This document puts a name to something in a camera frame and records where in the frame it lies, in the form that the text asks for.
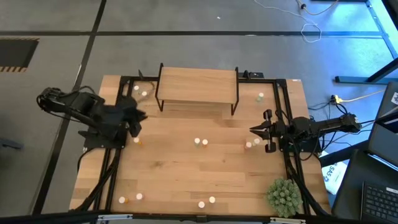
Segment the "gray floor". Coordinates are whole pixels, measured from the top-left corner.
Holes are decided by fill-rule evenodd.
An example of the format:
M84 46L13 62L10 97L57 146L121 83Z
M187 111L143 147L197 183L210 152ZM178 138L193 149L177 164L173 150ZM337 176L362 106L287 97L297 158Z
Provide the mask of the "gray floor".
M298 11L294 0L264 2L267 6ZM305 2L312 11L329 4ZM91 30L99 4L100 1L88 0L1 1L0 30ZM324 31L377 31L363 3L339 3L331 11L310 18ZM263 9L252 1L112 0L106 5L99 29L299 31L303 23L298 17ZM59 125L58 118L38 109L34 98L47 86L71 89L87 40L87 37L42 37L28 72L0 73L0 136L25 144L21 151L0 149L2 217L29 212ZM302 79L307 103L315 105L327 101L332 94L350 99L383 89L384 86L379 85L336 84L333 78L336 75L369 76L391 60L380 38L324 37L308 44L301 37L97 37L82 85L98 91L103 75L137 75L138 69L144 75L154 76L160 62L176 67L231 69L238 66L241 70L264 72L269 78ZM367 121L375 117L381 98L382 94L374 95L347 103L346 107L360 121ZM312 115L317 120L325 119L327 110ZM339 115L339 111L331 108L331 117ZM77 131L84 128L73 123L68 128L45 213L68 210L76 162L83 144ZM354 144L366 139L368 134L345 137L340 142ZM332 144L327 151L345 146Z

